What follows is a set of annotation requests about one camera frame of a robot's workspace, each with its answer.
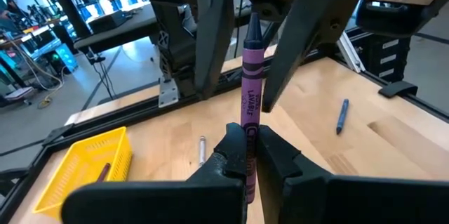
black metal frame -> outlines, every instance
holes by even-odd
[[[357,38],[356,40],[352,40],[356,46],[358,42],[363,42],[363,38],[367,37],[365,35],[361,35],[363,32],[361,32],[358,28],[350,29],[347,32],[349,33],[349,36]],[[324,57],[324,54],[315,50],[305,58],[302,64],[308,64]],[[346,66],[341,58],[337,56],[331,56],[331,58]],[[270,70],[272,59],[273,56],[264,60],[264,77],[267,76],[267,73]],[[221,93],[238,88],[241,85],[241,72],[242,69],[239,67],[223,73],[220,76],[219,84],[217,85],[213,95],[220,95]],[[380,86],[385,86],[388,84],[368,72],[362,72],[361,75]],[[423,102],[419,98],[416,98],[410,94],[402,95],[402,97],[428,113],[438,117],[439,119],[449,122],[449,114],[438,110],[426,102]],[[131,126],[199,101],[200,99],[197,96],[192,95],[181,98],[180,101],[174,105],[159,108],[158,97],[153,97],[78,124],[70,124],[53,130],[43,142],[42,150],[28,167],[27,176],[20,178],[14,185],[13,189],[8,193],[8,195],[6,195],[3,204],[0,206],[0,223],[7,223],[11,219],[53,153],[66,149],[79,140],[95,136],[99,133],[115,129],[120,126]]]

person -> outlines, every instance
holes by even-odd
[[[22,16],[23,18],[29,15],[27,12],[19,8],[19,6],[17,5],[17,0],[6,0],[6,3],[8,5],[6,7],[6,10],[1,13],[2,18],[9,18],[9,13],[17,14],[19,16]]]

yellow basket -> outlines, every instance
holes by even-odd
[[[33,213],[60,220],[62,203],[70,192],[94,183],[106,163],[111,164],[105,181],[125,181],[131,161],[126,127],[74,143],[43,191]]]

blue crayon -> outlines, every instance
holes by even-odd
[[[340,117],[338,118],[337,124],[337,135],[339,135],[343,130],[344,121],[346,119],[346,113],[348,113],[349,99],[343,101],[342,111],[340,112]]]

floor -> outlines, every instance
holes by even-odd
[[[445,7],[421,32],[449,39],[449,22],[445,21],[448,18],[449,7]],[[241,40],[245,33],[246,29],[243,28]],[[419,86],[419,98],[449,112],[447,50],[446,44],[413,37],[405,80]],[[232,52],[233,47],[229,50],[228,58],[232,58]],[[149,60],[157,57],[158,51],[147,38],[125,44],[123,50],[113,48],[105,51],[102,56],[106,58],[105,66],[110,67],[109,75],[116,93],[150,84],[160,76],[159,66]],[[99,77],[84,55],[77,58],[79,68],[65,77],[64,86],[55,93],[53,102],[46,109],[38,110],[36,106],[47,93],[35,97],[32,106],[16,105],[0,109],[0,171],[28,166],[41,147],[35,145],[6,156],[1,153],[45,138],[52,129],[63,126],[71,114],[80,111],[82,107],[95,106],[108,97],[103,86],[94,91],[99,85]]]

